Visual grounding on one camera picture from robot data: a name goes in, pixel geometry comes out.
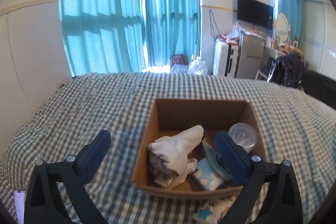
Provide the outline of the clear jar with cables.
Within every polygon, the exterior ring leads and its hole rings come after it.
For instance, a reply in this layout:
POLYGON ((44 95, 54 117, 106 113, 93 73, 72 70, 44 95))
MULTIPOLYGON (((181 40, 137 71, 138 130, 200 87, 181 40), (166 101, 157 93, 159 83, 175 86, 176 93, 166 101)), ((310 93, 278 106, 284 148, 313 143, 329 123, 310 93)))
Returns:
POLYGON ((245 149, 247 153, 251 153, 257 144, 257 133, 251 125, 247 123, 236 123, 229 130, 228 135, 235 142, 245 149))

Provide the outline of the white plush toy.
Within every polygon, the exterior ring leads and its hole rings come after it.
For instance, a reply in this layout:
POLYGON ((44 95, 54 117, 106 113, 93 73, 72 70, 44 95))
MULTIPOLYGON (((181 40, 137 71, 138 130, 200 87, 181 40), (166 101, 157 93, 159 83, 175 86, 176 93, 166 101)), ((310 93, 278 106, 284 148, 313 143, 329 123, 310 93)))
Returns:
POLYGON ((151 172, 154 176, 153 182, 161 188, 174 189, 176 186, 183 183, 189 174, 196 171, 197 163, 198 161, 195 158, 188 159, 181 175, 167 174, 159 171, 158 169, 152 168, 151 172))

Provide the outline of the white towel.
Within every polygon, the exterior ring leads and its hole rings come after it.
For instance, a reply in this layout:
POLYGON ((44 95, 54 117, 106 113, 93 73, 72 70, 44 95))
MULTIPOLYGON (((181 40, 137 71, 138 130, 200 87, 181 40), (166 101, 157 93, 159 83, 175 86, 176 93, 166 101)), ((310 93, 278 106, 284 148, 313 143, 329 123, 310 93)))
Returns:
POLYGON ((188 160, 188 154, 198 146, 204 128, 196 125, 174 136, 163 136, 147 146, 152 167, 167 174, 181 175, 188 160))

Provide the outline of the blue snack packet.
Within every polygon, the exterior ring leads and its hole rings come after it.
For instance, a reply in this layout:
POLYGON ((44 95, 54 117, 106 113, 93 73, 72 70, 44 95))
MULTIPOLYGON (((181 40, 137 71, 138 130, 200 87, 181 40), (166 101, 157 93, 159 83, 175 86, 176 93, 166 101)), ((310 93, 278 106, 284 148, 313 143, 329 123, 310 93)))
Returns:
POLYGON ((197 213, 193 214, 193 220, 197 223, 217 224, 226 215, 235 200, 236 196, 208 200, 197 213))

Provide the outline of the green checkered bed cover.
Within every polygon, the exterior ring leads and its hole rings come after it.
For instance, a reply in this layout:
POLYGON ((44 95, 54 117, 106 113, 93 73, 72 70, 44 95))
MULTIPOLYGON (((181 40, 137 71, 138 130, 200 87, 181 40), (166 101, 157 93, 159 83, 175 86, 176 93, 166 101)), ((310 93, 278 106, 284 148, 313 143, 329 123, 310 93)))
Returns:
POLYGON ((78 153, 101 130, 112 145, 86 189, 109 223, 193 223, 199 201, 140 192, 131 172, 156 98, 245 100, 255 110, 266 159, 292 162, 308 222, 335 180, 335 124, 302 91, 264 81, 156 73, 92 73, 69 80, 17 132, 1 158, 1 201, 15 216, 35 162, 78 153))

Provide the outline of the white blue tissue pack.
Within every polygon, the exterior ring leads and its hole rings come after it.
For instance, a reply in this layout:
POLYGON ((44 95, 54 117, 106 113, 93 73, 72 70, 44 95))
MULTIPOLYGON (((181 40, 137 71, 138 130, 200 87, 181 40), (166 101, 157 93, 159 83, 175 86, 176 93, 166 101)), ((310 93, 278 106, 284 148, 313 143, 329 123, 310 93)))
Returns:
POLYGON ((224 183, 224 180, 218 177, 210 167, 209 161, 205 157, 197 162, 197 168, 192 176, 204 190, 216 190, 224 183))

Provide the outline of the black bag on chair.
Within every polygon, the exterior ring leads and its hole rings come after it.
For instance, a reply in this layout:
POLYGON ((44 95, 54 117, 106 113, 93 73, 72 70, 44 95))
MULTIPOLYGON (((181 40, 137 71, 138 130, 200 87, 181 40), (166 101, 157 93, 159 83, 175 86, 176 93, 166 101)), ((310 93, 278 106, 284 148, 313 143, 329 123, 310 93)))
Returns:
POLYGON ((291 52, 273 61, 267 82, 297 89, 305 72, 305 64, 299 53, 291 52))

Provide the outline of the brown cardboard box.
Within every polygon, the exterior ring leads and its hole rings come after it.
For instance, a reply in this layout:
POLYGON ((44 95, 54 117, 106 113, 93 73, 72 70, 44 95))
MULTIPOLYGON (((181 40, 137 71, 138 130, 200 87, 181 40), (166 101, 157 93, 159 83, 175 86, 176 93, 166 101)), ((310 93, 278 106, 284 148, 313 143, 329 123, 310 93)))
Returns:
POLYGON ((209 191, 204 190, 192 175, 174 189, 164 189, 154 183, 147 156, 147 146, 160 137, 174 136, 199 124, 205 130, 206 141, 214 145, 216 133, 227 131, 236 123, 247 123, 260 135, 255 109, 247 101, 157 98, 138 149, 132 183, 146 194, 172 199, 208 200, 239 194, 242 187, 233 181, 209 191))

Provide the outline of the white suitcase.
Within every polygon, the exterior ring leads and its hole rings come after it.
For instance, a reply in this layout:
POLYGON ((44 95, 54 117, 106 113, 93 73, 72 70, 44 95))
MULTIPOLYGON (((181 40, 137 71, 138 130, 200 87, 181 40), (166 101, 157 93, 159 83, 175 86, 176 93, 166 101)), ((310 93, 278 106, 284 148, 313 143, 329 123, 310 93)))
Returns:
POLYGON ((215 42, 213 75, 219 77, 236 77, 239 46, 219 39, 215 42))

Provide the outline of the silver mini fridge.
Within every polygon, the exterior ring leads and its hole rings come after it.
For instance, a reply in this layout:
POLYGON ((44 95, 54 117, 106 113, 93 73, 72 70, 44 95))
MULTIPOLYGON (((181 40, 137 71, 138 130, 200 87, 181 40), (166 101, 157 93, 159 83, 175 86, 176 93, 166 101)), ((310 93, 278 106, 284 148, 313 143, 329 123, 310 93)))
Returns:
POLYGON ((254 80, 256 73, 261 66, 263 52, 264 42, 261 38, 240 34, 236 78, 254 80))

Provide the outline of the clear plastic bag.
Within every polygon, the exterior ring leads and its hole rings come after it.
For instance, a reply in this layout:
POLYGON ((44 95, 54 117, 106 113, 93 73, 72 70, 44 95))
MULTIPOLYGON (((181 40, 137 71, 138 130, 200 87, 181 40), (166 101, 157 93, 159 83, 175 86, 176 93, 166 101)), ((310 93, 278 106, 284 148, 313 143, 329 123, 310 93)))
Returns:
POLYGON ((189 75, 207 75, 206 62, 202 60, 200 56, 193 59, 190 63, 188 72, 189 75))

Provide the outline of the red patterned bag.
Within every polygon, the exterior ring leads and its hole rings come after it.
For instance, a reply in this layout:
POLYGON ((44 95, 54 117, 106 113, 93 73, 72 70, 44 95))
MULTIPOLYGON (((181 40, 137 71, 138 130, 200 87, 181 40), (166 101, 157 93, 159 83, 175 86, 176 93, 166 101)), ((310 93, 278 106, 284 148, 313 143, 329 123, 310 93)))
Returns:
POLYGON ((189 60, 185 54, 173 55, 170 58, 170 73, 187 73, 189 60))

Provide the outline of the oval vanity mirror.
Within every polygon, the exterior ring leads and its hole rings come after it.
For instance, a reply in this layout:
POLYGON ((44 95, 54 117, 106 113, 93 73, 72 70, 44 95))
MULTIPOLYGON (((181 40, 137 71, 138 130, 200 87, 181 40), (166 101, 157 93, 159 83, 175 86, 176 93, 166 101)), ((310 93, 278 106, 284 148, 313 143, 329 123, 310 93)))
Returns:
POLYGON ((274 21, 274 35, 280 43, 288 41, 290 35, 290 24, 283 12, 279 13, 274 21))

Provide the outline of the left teal curtain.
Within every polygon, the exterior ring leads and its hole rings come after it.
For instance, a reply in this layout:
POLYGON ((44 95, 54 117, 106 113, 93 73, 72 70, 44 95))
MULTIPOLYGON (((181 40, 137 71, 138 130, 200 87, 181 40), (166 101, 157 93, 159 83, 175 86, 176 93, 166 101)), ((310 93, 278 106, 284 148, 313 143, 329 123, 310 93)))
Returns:
POLYGON ((200 0, 59 0, 73 75, 141 72, 201 49, 200 0))

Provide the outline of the black wall television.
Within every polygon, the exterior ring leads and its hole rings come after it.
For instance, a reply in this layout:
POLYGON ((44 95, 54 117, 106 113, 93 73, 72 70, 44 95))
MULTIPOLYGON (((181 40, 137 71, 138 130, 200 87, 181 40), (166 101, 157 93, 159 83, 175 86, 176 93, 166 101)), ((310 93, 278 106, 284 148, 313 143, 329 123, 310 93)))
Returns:
POLYGON ((256 0, 238 0, 237 20, 271 30, 273 26, 273 7, 256 0))

